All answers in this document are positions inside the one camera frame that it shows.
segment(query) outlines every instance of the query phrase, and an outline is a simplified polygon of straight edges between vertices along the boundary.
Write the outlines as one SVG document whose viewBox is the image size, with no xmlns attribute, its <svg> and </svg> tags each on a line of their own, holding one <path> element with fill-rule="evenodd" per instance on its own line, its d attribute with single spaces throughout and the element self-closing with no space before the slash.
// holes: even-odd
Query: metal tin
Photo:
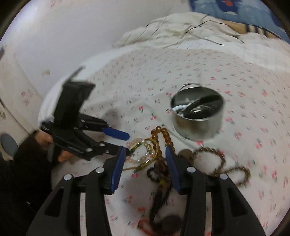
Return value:
<svg viewBox="0 0 290 236">
<path fill-rule="evenodd" d="M 176 106 L 188 105 L 207 95 L 219 95 L 222 99 L 221 106 L 209 117 L 203 119 L 188 119 L 178 115 L 173 109 Z M 200 84 L 185 84 L 171 99 L 174 127 L 181 136 L 192 141 L 203 141 L 213 138 L 222 126 L 224 105 L 225 100 L 217 91 L 202 87 Z"/>
</svg>

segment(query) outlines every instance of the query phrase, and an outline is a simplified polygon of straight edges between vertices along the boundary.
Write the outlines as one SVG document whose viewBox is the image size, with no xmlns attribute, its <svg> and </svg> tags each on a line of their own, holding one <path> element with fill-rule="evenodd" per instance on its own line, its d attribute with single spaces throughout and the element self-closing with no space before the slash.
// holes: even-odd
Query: brown beaded bracelet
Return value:
<svg viewBox="0 0 290 236">
<path fill-rule="evenodd" d="M 182 150 L 178 155 L 182 156 L 182 152 L 187 151 L 187 149 Z M 211 149 L 209 147 L 200 147 L 198 150 L 192 152 L 192 155 L 189 157 L 189 159 L 192 161 L 192 165 L 194 166 L 194 159 L 196 159 L 197 154 L 200 152 L 209 152 L 212 154 L 215 154 L 216 156 L 219 156 L 219 158 L 221 159 L 221 163 L 220 166 L 218 166 L 217 168 L 215 168 L 214 172 L 208 174 L 209 176 L 213 176 L 213 177 L 219 177 L 220 174 L 225 173 L 225 174 L 229 174 L 235 171 L 243 171 L 245 173 L 245 178 L 243 181 L 235 184 L 237 187 L 246 185 L 249 181 L 249 178 L 251 176 L 251 172 L 248 168 L 244 167 L 244 166 L 236 166 L 233 168 L 230 168 L 228 170 L 222 170 L 224 165 L 226 164 L 226 160 L 225 160 L 225 156 L 222 152 L 215 150 L 215 149 Z"/>
</svg>

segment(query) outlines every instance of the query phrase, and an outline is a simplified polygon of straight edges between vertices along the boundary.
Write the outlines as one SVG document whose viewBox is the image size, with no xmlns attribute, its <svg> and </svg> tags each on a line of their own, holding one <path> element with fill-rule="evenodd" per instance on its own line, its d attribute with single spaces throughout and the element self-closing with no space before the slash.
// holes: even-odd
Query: bead bracelet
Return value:
<svg viewBox="0 0 290 236">
<path fill-rule="evenodd" d="M 154 162 L 157 158 L 157 153 L 159 151 L 159 146 L 158 146 L 158 143 L 154 140 L 154 139 L 151 139 L 151 138 L 146 138 L 145 141 L 150 141 L 153 145 L 157 146 L 156 148 L 156 151 L 154 153 L 154 156 L 152 159 L 147 159 L 144 163 L 140 164 L 139 166 L 137 167 L 129 167 L 129 168 L 125 168 L 123 169 L 124 170 L 134 170 L 134 172 L 137 172 L 139 170 L 142 170 L 143 168 L 145 168 L 146 166 L 150 165 L 152 162 Z"/>
<path fill-rule="evenodd" d="M 143 138 L 136 138 L 128 144 L 128 148 L 131 148 L 130 153 L 133 154 L 135 150 L 141 145 L 145 146 L 147 153 L 145 154 L 145 156 L 142 156 L 139 160 L 134 160 L 131 158 L 131 156 L 127 157 L 126 159 L 129 161 L 129 163 L 140 164 L 150 157 L 153 158 L 154 153 L 152 152 L 152 146 L 149 143 L 147 143 Z"/>
<path fill-rule="evenodd" d="M 210 174 L 206 174 L 206 173 L 204 173 L 204 174 L 209 175 L 209 176 L 213 176 L 213 177 L 218 177 L 221 173 L 229 174 L 232 172 L 244 172 L 245 173 L 244 179 L 242 181 L 240 181 L 239 183 L 236 183 L 235 185 L 237 187 L 241 187 L 241 186 L 244 186 L 248 183 L 249 178 L 251 177 L 250 170 L 244 166 L 236 166 L 236 167 L 224 170 L 223 167 L 226 164 L 226 159 L 225 159 L 224 154 L 219 150 L 215 150 L 215 149 L 212 149 L 209 147 L 200 147 L 198 150 L 196 150 L 194 152 L 189 150 L 189 149 L 184 149 L 184 150 L 180 151 L 178 155 L 183 156 L 185 158 L 188 158 L 191 161 L 192 166 L 194 166 L 194 160 L 197 158 L 197 154 L 201 153 L 201 152 L 212 153 L 212 154 L 218 156 L 221 160 L 220 165 L 217 168 L 215 168 L 214 172 L 212 172 Z"/>
</svg>

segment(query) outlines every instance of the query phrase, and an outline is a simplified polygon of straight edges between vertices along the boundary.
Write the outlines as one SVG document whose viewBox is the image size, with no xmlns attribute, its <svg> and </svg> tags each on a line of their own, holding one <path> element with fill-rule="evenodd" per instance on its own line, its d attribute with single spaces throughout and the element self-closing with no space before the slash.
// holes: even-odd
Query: screw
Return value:
<svg viewBox="0 0 290 236">
<path fill-rule="evenodd" d="M 64 176 L 64 180 L 66 180 L 66 181 L 70 180 L 71 178 L 72 178 L 72 175 L 71 174 L 66 174 Z"/>
<path fill-rule="evenodd" d="M 220 174 L 220 178 L 223 180 L 226 180 L 228 178 L 228 176 L 224 173 Z"/>
<path fill-rule="evenodd" d="M 103 173 L 105 171 L 105 169 L 103 168 L 103 167 L 98 167 L 98 168 L 96 168 L 96 172 L 98 173 L 98 174 L 100 174 L 100 173 Z"/>
<path fill-rule="evenodd" d="M 196 169 L 195 169 L 193 166 L 189 166 L 189 167 L 187 168 L 187 171 L 188 171 L 189 173 L 194 173 L 194 172 L 196 171 Z"/>
</svg>

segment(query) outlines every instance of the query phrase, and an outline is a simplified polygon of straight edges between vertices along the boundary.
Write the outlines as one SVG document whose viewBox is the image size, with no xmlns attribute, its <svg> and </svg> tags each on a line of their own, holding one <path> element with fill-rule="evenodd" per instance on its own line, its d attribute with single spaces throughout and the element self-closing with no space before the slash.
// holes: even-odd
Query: gray object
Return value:
<svg viewBox="0 0 290 236">
<path fill-rule="evenodd" d="M 72 175 L 71 174 L 66 174 L 64 176 L 64 180 L 66 180 L 66 181 L 70 180 L 71 178 L 72 178 Z"/>
<path fill-rule="evenodd" d="M 228 178 L 228 176 L 224 173 L 220 174 L 220 178 L 223 180 L 226 180 Z"/>
<path fill-rule="evenodd" d="M 2 47 L 2 48 L 0 48 L 0 61 L 1 61 L 2 57 L 4 56 L 4 54 L 5 54 L 5 50 Z"/>
<path fill-rule="evenodd" d="M 49 162 L 52 162 L 54 149 L 55 149 L 55 145 L 54 144 L 50 144 L 49 147 L 48 147 L 48 150 L 47 150 L 47 160 Z"/>
<path fill-rule="evenodd" d="M 18 150 L 18 145 L 14 138 L 9 134 L 2 134 L 0 137 L 0 143 L 4 151 L 11 157 L 14 157 Z"/>
<path fill-rule="evenodd" d="M 200 105 L 193 111 L 204 112 L 204 109 L 207 109 L 211 111 L 210 116 L 202 119 L 188 119 L 182 116 L 182 110 L 185 110 L 195 101 L 211 95 L 219 96 L 220 100 Z M 202 87 L 200 84 L 185 84 L 171 99 L 174 127 L 181 136 L 192 141 L 203 141 L 213 138 L 222 126 L 224 105 L 225 100 L 217 91 Z"/>
<path fill-rule="evenodd" d="M 98 168 L 96 168 L 96 172 L 98 173 L 98 174 L 100 174 L 100 173 L 103 173 L 105 171 L 105 169 L 103 168 L 103 167 L 98 167 Z"/>
<path fill-rule="evenodd" d="M 189 166 L 189 167 L 187 168 L 187 171 L 188 171 L 189 173 L 194 173 L 194 172 L 196 171 L 196 169 L 195 169 L 193 166 Z"/>
</svg>

